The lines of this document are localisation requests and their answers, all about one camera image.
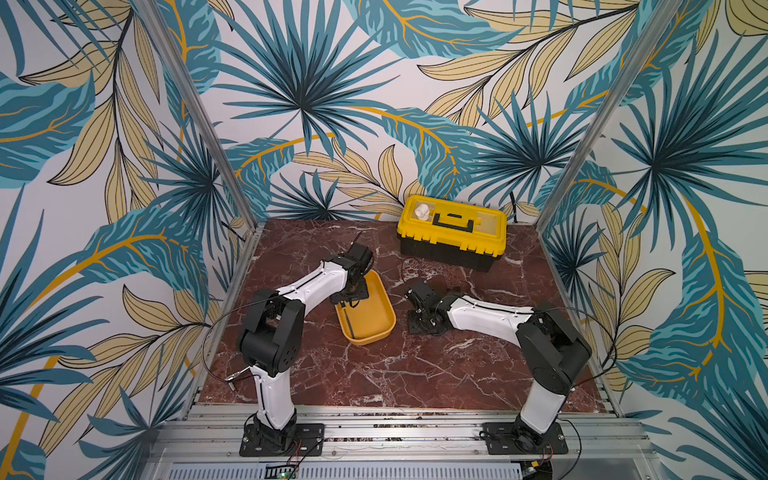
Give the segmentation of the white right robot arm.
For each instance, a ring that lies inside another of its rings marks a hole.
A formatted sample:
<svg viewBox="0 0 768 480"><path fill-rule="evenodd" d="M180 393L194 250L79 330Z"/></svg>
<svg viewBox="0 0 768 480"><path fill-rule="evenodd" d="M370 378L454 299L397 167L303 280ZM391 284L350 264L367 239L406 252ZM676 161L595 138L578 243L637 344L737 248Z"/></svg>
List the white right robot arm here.
<svg viewBox="0 0 768 480"><path fill-rule="evenodd" d="M411 286L406 298L412 305L411 334L471 331L518 346L533 384L515 429L533 438L552 429L592 356L589 343L558 307L514 307L459 293L440 294L425 282Z"/></svg>

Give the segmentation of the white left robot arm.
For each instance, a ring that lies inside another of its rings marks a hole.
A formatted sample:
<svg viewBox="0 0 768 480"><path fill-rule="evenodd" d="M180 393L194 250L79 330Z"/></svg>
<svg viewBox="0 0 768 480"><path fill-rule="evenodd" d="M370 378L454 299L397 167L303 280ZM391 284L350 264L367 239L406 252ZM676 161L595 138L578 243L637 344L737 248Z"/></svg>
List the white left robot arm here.
<svg viewBox="0 0 768 480"><path fill-rule="evenodd" d="M305 315L328 299L355 295L372 263L368 250L332 256L288 285L257 292L238 351L255 383L259 424L280 432L294 421L290 368L301 347Z"/></svg>

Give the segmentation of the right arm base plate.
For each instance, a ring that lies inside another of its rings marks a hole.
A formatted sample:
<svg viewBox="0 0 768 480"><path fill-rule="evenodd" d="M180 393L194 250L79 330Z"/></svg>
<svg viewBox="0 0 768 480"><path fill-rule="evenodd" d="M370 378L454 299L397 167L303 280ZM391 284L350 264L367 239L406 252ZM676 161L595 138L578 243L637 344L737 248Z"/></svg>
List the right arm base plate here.
<svg viewBox="0 0 768 480"><path fill-rule="evenodd" d="M548 458L567 454L569 448L559 423L545 433L537 433L522 421L487 422L481 425L479 438L489 455L527 455Z"/></svg>

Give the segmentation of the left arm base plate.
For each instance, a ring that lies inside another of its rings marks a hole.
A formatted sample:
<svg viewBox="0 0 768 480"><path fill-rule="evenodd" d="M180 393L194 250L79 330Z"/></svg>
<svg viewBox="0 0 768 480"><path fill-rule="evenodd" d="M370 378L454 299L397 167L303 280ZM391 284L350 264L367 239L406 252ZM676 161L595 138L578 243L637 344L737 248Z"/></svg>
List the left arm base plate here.
<svg viewBox="0 0 768 480"><path fill-rule="evenodd" d="M275 430L260 422L244 426L239 449L240 457L320 456L325 438L322 423L289 423Z"/></svg>

